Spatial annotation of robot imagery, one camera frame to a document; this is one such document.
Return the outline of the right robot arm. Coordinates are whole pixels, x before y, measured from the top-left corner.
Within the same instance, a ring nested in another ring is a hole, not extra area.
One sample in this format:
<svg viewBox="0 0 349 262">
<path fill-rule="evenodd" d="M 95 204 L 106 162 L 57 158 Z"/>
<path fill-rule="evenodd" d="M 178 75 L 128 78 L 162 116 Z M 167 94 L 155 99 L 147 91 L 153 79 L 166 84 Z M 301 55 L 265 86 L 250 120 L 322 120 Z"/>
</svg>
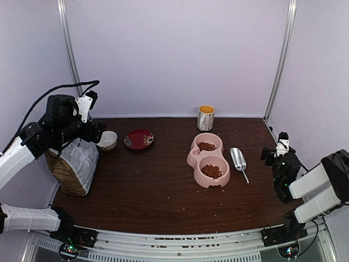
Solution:
<svg viewBox="0 0 349 262">
<path fill-rule="evenodd" d="M 273 187 L 284 204 L 323 188 L 311 200 L 285 214 L 279 232 L 285 241 L 298 235 L 306 222 L 348 202 L 348 152 L 344 149 L 322 158 L 300 178 L 297 175 L 302 165 L 293 151 L 277 155 L 276 150 L 264 147 L 260 160 L 272 167 Z"/>
</svg>

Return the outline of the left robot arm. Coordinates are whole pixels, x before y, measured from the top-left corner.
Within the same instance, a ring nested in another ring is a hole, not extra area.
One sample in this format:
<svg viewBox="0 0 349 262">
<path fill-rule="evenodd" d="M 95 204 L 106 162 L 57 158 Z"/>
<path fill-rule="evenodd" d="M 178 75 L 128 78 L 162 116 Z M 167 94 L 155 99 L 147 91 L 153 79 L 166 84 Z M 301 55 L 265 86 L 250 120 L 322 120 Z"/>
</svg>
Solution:
<svg viewBox="0 0 349 262">
<path fill-rule="evenodd" d="M 20 128 L 1 153 L 1 187 L 31 162 L 44 156 L 62 188 L 73 195 L 89 192 L 100 158 L 97 144 L 106 125 L 89 120 L 98 95 L 89 91 L 75 98 L 57 94 L 47 99 L 46 112 L 38 122 Z M 79 234 L 73 218 L 61 207 L 28 209 L 1 204 L 1 232 L 12 230 L 46 230 L 57 232 L 66 242 L 74 242 Z"/>
</svg>

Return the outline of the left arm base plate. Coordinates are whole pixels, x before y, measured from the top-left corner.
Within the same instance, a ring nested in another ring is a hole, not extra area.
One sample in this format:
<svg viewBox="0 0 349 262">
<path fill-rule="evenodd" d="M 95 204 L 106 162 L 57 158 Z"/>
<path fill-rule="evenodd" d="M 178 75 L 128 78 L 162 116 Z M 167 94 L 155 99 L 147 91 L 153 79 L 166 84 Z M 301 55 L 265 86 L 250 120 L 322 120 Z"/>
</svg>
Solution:
<svg viewBox="0 0 349 262">
<path fill-rule="evenodd" d="M 61 231 L 50 232 L 50 237 L 64 244 L 70 244 L 81 248 L 93 248 L 97 240 L 98 232 L 91 229 L 73 227 L 70 233 Z"/>
</svg>

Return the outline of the brown pet food bag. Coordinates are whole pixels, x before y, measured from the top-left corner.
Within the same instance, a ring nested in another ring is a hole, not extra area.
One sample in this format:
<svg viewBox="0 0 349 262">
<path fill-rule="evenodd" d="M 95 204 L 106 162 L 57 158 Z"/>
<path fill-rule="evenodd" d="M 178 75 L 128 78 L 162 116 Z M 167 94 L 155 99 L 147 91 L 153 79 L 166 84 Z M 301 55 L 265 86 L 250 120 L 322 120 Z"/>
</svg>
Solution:
<svg viewBox="0 0 349 262">
<path fill-rule="evenodd" d="M 60 154 L 53 149 L 45 152 L 49 170 L 62 192 L 75 197 L 88 194 L 99 156 L 96 144 L 82 139 L 74 140 Z"/>
</svg>

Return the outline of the metal food scoop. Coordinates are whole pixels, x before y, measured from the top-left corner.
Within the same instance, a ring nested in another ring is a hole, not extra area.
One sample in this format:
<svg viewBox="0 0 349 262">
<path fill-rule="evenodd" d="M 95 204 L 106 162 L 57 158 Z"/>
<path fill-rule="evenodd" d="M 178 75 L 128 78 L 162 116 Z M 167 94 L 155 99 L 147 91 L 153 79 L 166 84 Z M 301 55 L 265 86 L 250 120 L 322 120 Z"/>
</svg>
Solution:
<svg viewBox="0 0 349 262">
<path fill-rule="evenodd" d="M 249 184 L 249 178 L 245 173 L 246 170 L 246 160 L 242 154 L 242 151 L 238 149 L 237 147 L 230 148 L 230 155 L 234 163 L 234 167 L 237 171 L 241 171 L 244 175 L 244 178 L 246 180 L 246 183 Z"/>
</svg>

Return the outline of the pink double pet bowl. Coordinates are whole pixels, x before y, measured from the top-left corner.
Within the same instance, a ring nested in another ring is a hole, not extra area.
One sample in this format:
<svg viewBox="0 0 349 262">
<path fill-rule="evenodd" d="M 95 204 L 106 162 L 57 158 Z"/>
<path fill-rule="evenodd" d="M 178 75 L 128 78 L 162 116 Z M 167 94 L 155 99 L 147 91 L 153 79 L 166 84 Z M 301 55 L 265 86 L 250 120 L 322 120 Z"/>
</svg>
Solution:
<svg viewBox="0 0 349 262">
<path fill-rule="evenodd" d="M 207 142 L 216 147 L 215 150 L 200 150 L 199 143 Z M 210 186 L 224 187 L 230 181 L 230 166 L 223 156 L 224 147 L 221 138 L 212 133 L 201 133 L 195 136 L 191 143 L 191 149 L 186 158 L 187 163 L 194 170 L 195 181 L 204 188 Z M 201 170 L 206 165 L 217 166 L 222 172 L 218 178 L 212 178 L 204 174 Z"/>
</svg>

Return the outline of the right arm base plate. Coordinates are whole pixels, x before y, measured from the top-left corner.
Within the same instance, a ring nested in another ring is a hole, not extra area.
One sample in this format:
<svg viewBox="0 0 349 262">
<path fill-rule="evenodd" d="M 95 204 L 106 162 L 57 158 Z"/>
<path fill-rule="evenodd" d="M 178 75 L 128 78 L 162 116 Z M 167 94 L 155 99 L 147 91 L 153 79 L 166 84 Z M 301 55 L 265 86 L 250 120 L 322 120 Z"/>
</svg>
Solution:
<svg viewBox="0 0 349 262">
<path fill-rule="evenodd" d="M 308 236 L 308 232 L 305 229 L 301 229 L 297 233 L 287 233 L 283 225 L 277 227 L 267 225 L 261 230 L 261 236 L 264 246 L 269 247 L 304 238 Z"/>
</svg>

